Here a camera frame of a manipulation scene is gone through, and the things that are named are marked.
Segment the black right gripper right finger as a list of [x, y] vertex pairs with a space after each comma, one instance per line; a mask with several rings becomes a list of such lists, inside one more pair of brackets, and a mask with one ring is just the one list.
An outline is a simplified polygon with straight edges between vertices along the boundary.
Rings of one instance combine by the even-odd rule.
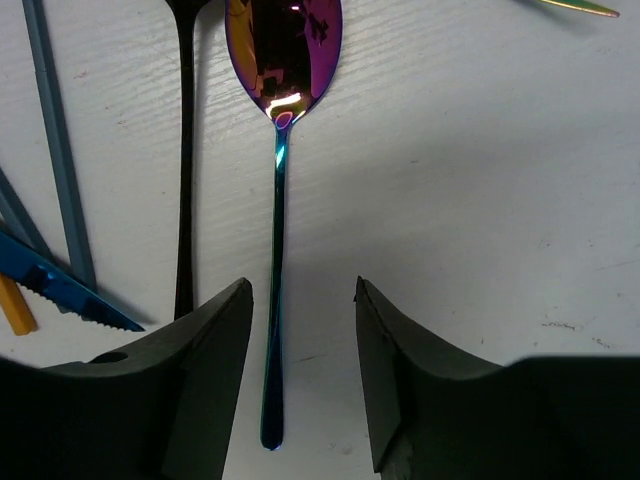
[[635, 479], [637, 356], [479, 358], [354, 296], [374, 471], [383, 479]]

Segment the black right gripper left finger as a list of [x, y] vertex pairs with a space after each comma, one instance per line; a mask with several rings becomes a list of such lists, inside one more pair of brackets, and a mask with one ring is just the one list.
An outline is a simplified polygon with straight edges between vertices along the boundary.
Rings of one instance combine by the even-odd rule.
[[1, 362], [5, 479], [218, 479], [243, 375], [253, 289], [88, 362]]

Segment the orange chopstick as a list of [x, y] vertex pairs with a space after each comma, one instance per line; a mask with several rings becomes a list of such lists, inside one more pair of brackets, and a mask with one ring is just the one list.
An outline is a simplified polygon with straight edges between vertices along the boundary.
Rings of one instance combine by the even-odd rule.
[[0, 278], [0, 298], [1, 308], [15, 335], [27, 335], [38, 330], [36, 320], [18, 285], [5, 275]]

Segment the blue serrated knife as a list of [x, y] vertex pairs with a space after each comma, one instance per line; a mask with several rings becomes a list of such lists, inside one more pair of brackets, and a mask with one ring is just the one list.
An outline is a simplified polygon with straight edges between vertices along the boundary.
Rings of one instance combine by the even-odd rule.
[[144, 328], [42, 255], [1, 232], [1, 273], [87, 321], [131, 331]]

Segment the iridescent rainbow spoon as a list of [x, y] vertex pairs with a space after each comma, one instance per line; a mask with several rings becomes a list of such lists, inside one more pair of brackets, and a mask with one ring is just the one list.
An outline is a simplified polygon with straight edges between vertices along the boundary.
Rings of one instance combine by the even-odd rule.
[[329, 89], [343, 38], [340, 0], [251, 0], [225, 5], [229, 56], [249, 98], [275, 129], [269, 320], [260, 441], [284, 438], [283, 264], [289, 137]]

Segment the black spoon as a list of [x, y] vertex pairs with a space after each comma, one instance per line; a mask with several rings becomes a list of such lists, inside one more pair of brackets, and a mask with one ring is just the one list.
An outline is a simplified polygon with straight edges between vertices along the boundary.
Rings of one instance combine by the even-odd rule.
[[194, 309], [193, 172], [195, 122], [194, 28], [202, 5], [194, 1], [167, 1], [179, 44], [181, 84], [181, 144], [179, 226], [174, 319]]

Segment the iridescent rainbow fork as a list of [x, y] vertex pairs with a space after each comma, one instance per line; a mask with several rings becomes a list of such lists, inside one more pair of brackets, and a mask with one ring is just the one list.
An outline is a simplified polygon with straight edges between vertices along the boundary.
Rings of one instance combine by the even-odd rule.
[[620, 17], [617, 10], [587, 0], [523, 0], [522, 4], [541, 4], [606, 18]]

